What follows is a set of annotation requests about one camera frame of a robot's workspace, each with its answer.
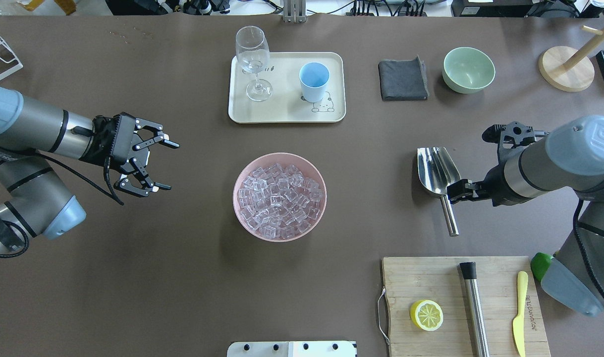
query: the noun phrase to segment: metal stand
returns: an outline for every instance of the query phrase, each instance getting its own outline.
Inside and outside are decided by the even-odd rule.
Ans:
[[[306,22],[306,0],[284,0],[284,22]]]

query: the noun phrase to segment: folded napkin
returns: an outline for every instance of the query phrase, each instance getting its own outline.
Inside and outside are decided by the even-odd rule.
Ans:
[[[419,56],[411,61],[384,59],[379,63],[379,78],[383,100],[425,100],[429,96],[425,63]]]

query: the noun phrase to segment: brown tabletop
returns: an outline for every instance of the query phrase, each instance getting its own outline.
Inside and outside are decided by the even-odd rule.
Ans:
[[[537,69],[547,48],[581,47],[586,23],[541,18],[281,16],[0,16],[0,36],[25,67],[0,86],[87,117],[126,111],[161,122],[181,149],[153,147],[153,179],[172,185],[119,206],[56,169],[88,213],[53,241],[34,239],[0,261],[0,357],[224,356],[233,341],[357,341],[383,357],[375,303],[385,256],[553,253],[571,230],[577,198],[562,189],[524,205],[454,206],[461,235],[447,235],[440,203],[419,183],[417,147],[449,149],[463,177],[496,165],[482,142],[492,124],[553,130],[604,115],[596,61],[592,86],[565,93]],[[334,124],[236,124],[227,115],[234,35],[266,32],[272,52],[336,52],[347,115]],[[496,66],[473,95],[448,89],[444,55],[476,47]],[[426,63],[430,98],[383,102],[377,64]],[[231,190],[269,152],[292,152],[322,172],[328,206],[297,241],[261,241],[240,226]],[[61,158],[102,182],[102,169]],[[0,185],[0,203],[8,199]],[[540,291],[551,353],[604,357],[604,312],[587,318]]]

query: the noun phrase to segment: metal ice scoop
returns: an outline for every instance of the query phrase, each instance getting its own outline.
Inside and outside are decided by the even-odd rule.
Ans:
[[[419,147],[417,149],[419,161],[419,179],[425,188],[440,197],[442,211],[447,221],[447,230],[450,237],[458,235],[456,218],[451,210],[451,203],[447,198],[447,186],[460,180],[456,165],[451,160],[449,152],[444,147]]]

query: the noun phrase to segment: glass stem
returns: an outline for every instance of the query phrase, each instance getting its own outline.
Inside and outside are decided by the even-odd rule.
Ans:
[[[262,84],[260,83],[260,79],[258,79],[258,74],[256,73],[256,91],[262,90]]]

